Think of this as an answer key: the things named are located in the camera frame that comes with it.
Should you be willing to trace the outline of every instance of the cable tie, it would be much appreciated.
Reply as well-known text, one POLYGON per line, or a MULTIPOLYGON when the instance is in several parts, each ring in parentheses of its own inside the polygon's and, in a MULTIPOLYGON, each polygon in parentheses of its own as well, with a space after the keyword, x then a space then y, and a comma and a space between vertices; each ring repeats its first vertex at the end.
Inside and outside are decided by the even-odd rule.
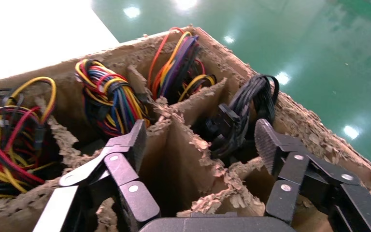
POLYGON ((5 126, 8 126, 8 125, 9 125, 8 120, 0 119, 0 127, 5 127, 5 126))

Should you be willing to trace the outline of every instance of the orange wire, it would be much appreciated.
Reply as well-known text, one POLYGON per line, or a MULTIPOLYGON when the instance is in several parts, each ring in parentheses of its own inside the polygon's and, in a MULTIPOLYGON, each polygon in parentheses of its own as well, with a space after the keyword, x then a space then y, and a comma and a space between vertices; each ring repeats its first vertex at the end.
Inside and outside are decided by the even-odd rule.
POLYGON ((160 47, 158 48, 156 54, 154 55, 153 61, 151 62, 150 69, 148 70, 147 87, 150 90, 151 90, 151 73, 153 72, 153 68, 154 68, 154 65, 156 64, 157 58, 160 55, 161 51, 163 50, 164 44, 168 40, 172 30, 179 30, 181 33, 184 33, 184 30, 182 30, 181 28, 177 28, 177 27, 170 28, 169 33, 167 33, 167 35, 164 37, 163 41, 161 42, 160 47))

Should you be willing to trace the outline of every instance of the cardboard divider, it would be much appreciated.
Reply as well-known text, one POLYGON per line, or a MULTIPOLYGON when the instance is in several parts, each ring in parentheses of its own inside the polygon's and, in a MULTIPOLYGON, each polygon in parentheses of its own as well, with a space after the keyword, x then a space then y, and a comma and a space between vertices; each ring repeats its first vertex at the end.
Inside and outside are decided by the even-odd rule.
MULTIPOLYGON (((154 101, 147 88, 148 70, 165 33, 121 44, 116 49, 92 54, 118 74, 125 76, 139 98, 144 97, 154 125, 147 129, 145 154, 139 176, 159 204, 164 217, 189 217, 191 212, 206 214, 237 212, 239 216, 262 216, 274 179, 257 157, 247 163, 235 163, 228 169, 220 160, 210 159, 209 144, 194 134, 189 126, 200 117, 214 116, 219 103, 229 103, 239 86, 256 74, 248 64, 234 56, 200 28, 184 28, 199 35, 199 59, 207 73, 218 83, 204 87, 183 102, 168 106, 164 98, 154 101)), ((168 60, 179 33, 170 35, 160 54, 152 77, 168 60)), ((92 157, 73 148, 77 140, 87 144, 98 136, 87 124, 82 105, 82 84, 74 76, 76 58, 54 66, 0 80, 1 87, 16 87, 37 76, 56 81, 57 106, 51 127, 60 147, 68 172, 92 157)), ((38 96, 49 94, 47 86, 37 84, 24 92, 30 104, 38 96)), ((300 138, 320 158, 355 172, 371 189, 371 163, 358 154, 345 140, 326 129, 315 113, 304 109, 288 95, 280 93, 276 105, 275 130, 300 138)), ((0 200, 0 231, 32 231, 57 179, 47 181, 13 200, 0 200)), ((115 215, 105 201, 99 210, 99 230, 115 231, 115 215)), ((318 212, 307 199, 300 197, 293 227, 298 231, 329 231, 326 215, 318 212)))

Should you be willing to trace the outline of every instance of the black cable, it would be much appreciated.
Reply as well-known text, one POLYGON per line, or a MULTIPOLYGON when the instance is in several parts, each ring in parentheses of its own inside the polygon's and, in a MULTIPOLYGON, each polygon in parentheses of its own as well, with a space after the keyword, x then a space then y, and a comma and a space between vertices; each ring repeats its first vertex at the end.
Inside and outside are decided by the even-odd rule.
POLYGON ((215 119, 209 119, 204 125, 196 125, 195 130, 202 132, 200 136, 212 142, 210 146, 213 159, 223 159, 242 147, 253 134, 255 122, 264 118, 270 123, 275 118, 274 106, 278 99, 278 80, 270 75, 258 74, 245 83, 234 95, 229 105, 219 105, 219 113, 215 119), (270 78, 274 82, 271 95, 270 78), (250 104, 254 103, 256 118, 250 128, 250 104))

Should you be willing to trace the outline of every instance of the torn cardboard edge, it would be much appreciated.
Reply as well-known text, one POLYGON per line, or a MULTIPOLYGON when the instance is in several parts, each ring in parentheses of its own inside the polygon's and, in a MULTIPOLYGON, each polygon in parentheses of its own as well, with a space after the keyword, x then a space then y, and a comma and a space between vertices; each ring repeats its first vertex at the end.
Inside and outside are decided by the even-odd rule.
POLYGON ((200 152, 199 164, 202 167, 207 167, 211 170, 214 177, 221 178, 222 182, 214 182, 212 189, 220 189, 219 192, 209 194, 199 198, 192 203, 191 209, 177 213, 178 217, 185 217, 191 212, 215 213, 223 202, 229 202, 228 211, 248 211, 240 212, 242 215, 262 216, 264 214, 265 205, 258 198, 252 196, 248 189, 244 186, 241 179, 234 173, 230 173, 224 168, 221 160, 212 160, 209 155, 209 144, 201 139, 198 135, 184 124, 184 119, 174 113, 172 115, 173 125, 177 126, 180 131, 183 131, 186 141, 193 145, 200 152))
MULTIPOLYGON (((220 44, 201 28, 194 28, 200 36, 200 43, 217 54, 224 64, 239 73, 245 83, 247 79, 257 74, 249 64, 243 63, 231 50, 220 44)), ((280 92, 276 105, 277 129, 282 128, 289 135, 299 137, 308 149, 319 157, 330 157, 331 162, 356 173, 368 189, 371 189, 371 162, 356 152, 344 139, 328 130, 320 118, 312 111, 294 102, 287 94, 280 92), (309 138, 315 134, 321 143, 316 145, 309 138)))
MULTIPOLYGON (((221 45, 202 29, 191 26, 184 28, 184 30, 198 34, 200 36, 199 43, 204 48, 203 53, 215 55, 218 67, 220 67, 221 70, 229 70, 235 74, 238 81, 244 82, 247 78, 250 78, 256 73, 248 64, 239 60, 229 49, 221 45)), ((146 38, 121 43, 115 49, 88 55, 85 56, 85 58, 95 58, 106 62, 111 65, 111 67, 124 69, 129 64, 140 65, 144 58, 151 59, 154 56, 159 44, 167 33, 169 32, 166 31, 153 36, 147 36, 146 38)), ((173 32, 168 39, 168 43, 176 41, 178 38, 179 33, 173 32)), ((67 126, 71 131, 79 131, 79 128, 69 125, 67 121, 73 118, 76 119, 75 122, 77 124, 85 124, 79 110, 71 111, 71 109, 79 109, 79 107, 76 107, 76 104, 81 104, 80 91, 78 88, 72 88, 72 91, 70 90, 71 88, 69 88, 69 86, 75 84, 73 70, 76 62, 80 59, 82 58, 71 59, 57 65, 15 75, 10 77, 10 82, 7 81, 7 78, 1 79, 0 86, 10 85, 8 87, 15 87, 33 77, 42 75, 54 78, 58 86, 60 86, 61 91, 66 93, 65 96, 58 99, 58 102, 62 102, 62 104, 58 105, 58 114, 55 116, 62 125, 67 126)), ((330 159, 331 161, 338 162, 341 166, 358 174, 365 186, 371 189, 371 162, 357 153, 343 139, 340 139, 325 128, 313 112, 304 109, 284 93, 280 93, 276 112, 277 120, 280 121, 279 127, 285 128, 287 130, 286 132, 291 135, 296 133, 297 128, 302 129, 297 136, 304 141, 310 151, 320 157, 332 157, 330 159), (309 139, 309 135, 307 135, 308 132, 313 132, 318 137, 319 141, 323 142, 322 146, 326 147, 315 147, 313 142, 309 139)))
MULTIPOLYGON (((217 68, 213 69, 228 79, 224 80, 226 83, 223 87, 218 87, 221 85, 217 85, 211 88, 212 90, 213 88, 215 89, 218 87, 221 89, 219 92, 228 92, 228 95, 220 94, 219 98, 217 98, 217 95, 214 94, 213 96, 215 97, 213 101, 226 102, 228 97, 235 93, 234 89, 238 89, 240 84, 244 83, 248 78, 256 73, 250 68, 249 65, 244 64, 241 60, 234 56, 230 50, 214 40, 202 29, 193 27, 187 27, 184 29, 200 36, 202 58, 209 57, 214 59, 214 63, 217 65, 217 68)), ((169 32, 163 32, 147 38, 141 38, 136 41, 122 43, 115 49, 103 51, 98 54, 88 55, 85 56, 85 58, 96 58, 102 62, 104 61, 106 65, 117 72, 121 70, 121 72, 123 72, 125 75, 128 73, 129 75, 133 75, 134 79, 140 79, 138 88, 141 89, 142 86, 144 86, 144 81, 141 78, 144 79, 143 75, 146 74, 144 71, 148 70, 147 62, 143 61, 151 60, 164 35, 167 33, 169 32)), ((179 34, 174 33, 172 36, 170 36, 169 43, 177 40, 178 38, 179 34)), ((164 51, 170 52, 171 50, 172 47, 168 46, 164 51)), ((59 86, 59 91, 62 92, 62 95, 60 95, 58 99, 59 104, 57 106, 55 117, 59 119, 60 124, 67 126, 71 131, 82 131, 81 125, 86 125, 86 122, 82 117, 81 111, 79 110, 79 106, 81 106, 81 88, 70 88, 70 86, 76 85, 74 78, 74 66, 80 59, 82 58, 71 59, 58 65, 16 75, 10 77, 11 81, 2 79, 0 80, 0 87, 8 85, 10 85, 8 87, 15 87, 36 76, 52 77, 59 86), (78 125, 77 127, 70 123, 71 119, 73 120, 73 124, 78 125)), ((148 94, 148 96, 150 96, 148 89, 145 88, 144 91, 148 94)), ((203 88, 200 91, 200 94, 208 94, 206 97, 209 98, 212 94, 209 93, 209 91, 210 88, 203 88)), ((38 87, 36 88, 35 93, 40 95, 41 93, 45 93, 45 89, 38 87)), ((198 99, 199 96, 195 95, 192 98, 198 99)), ((173 126, 173 120, 175 120, 176 125, 178 122, 181 122, 179 124, 181 125, 180 128, 183 128, 185 132, 188 131, 192 133, 192 131, 184 125, 184 120, 181 119, 181 114, 186 116, 187 110, 190 109, 186 106, 187 102, 184 101, 183 109, 176 108, 177 106, 174 105, 167 106, 167 101, 165 101, 163 98, 156 100, 156 104, 153 104, 152 101, 150 102, 153 105, 154 111, 160 115, 158 122, 151 126, 147 132, 149 136, 153 134, 156 136, 155 141, 160 142, 160 140, 157 138, 158 136, 166 136, 167 138, 170 132, 169 128, 173 126)), ((186 117, 188 117, 187 123, 192 124, 193 118, 190 116, 186 117)), ((313 112, 304 109, 286 94, 280 93, 279 103, 276 106, 276 118, 277 123, 275 128, 278 131, 284 131, 287 134, 301 138, 307 147, 312 152, 316 153, 316 155, 319 155, 320 157, 327 157, 331 162, 340 164, 350 171, 355 172, 363 180, 364 184, 371 189, 371 163, 358 154, 354 149, 352 149, 351 146, 343 139, 340 139, 331 131, 326 129, 320 122, 320 119, 313 112)), ((224 169, 221 162, 210 160, 208 158, 209 154, 207 153, 208 144, 201 138, 198 139, 197 137, 191 136, 191 145, 193 145, 195 149, 201 149, 202 151, 202 156, 200 159, 201 167, 213 168, 214 174, 219 176, 217 178, 223 179, 225 185, 223 184, 223 186, 220 186, 221 182, 219 182, 216 184, 220 186, 220 188, 218 188, 219 191, 213 191, 212 193, 207 192, 208 195, 203 196, 203 198, 208 199, 210 198, 209 196, 211 194, 219 194, 219 198, 222 199, 222 201, 218 200, 218 196, 213 195, 211 196, 213 197, 212 203, 207 200, 200 202, 201 204, 196 204, 196 206, 192 204, 191 210, 193 210, 193 207, 194 210, 197 210, 200 208, 197 207, 197 205, 205 205, 204 202, 206 202, 210 206, 204 206, 201 208, 207 212, 211 212, 214 209, 216 209, 217 212, 222 212, 222 210, 233 208, 234 210, 242 210, 241 214, 261 215, 261 212, 263 213, 263 210, 261 210, 263 203, 258 198, 253 197, 247 188, 242 184, 242 181, 239 178, 240 172, 234 173, 227 171, 224 169)), ((156 150, 164 148, 164 142, 160 143, 159 148, 156 150)))
MULTIPOLYGON (((43 99, 36 99, 36 103, 42 110, 46 108, 43 99)), ((165 144, 170 124, 170 119, 161 118, 155 125, 147 129, 148 143, 144 155, 146 162, 150 157, 153 157, 154 152, 159 154, 158 151, 165 144)), ((53 116, 49 117, 48 125, 59 146, 59 154, 63 156, 62 162, 67 166, 63 171, 64 174, 89 162, 100 154, 101 150, 97 150, 92 156, 82 155, 79 150, 74 149, 73 144, 77 142, 76 137, 66 127, 59 124, 53 116)), ((59 178, 48 180, 43 185, 37 186, 25 194, 20 194, 15 199, 1 199, 0 232, 7 231, 8 228, 11 228, 13 232, 32 231, 52 192, 59 187, 58 181, 59 178)), ((98 212, 99 225, 96 230, 98 232, 116 231, 116 228, 112 226, 116 221, 114 220, 115 214, 108 207, 109 203, 105 202, 98 212)))

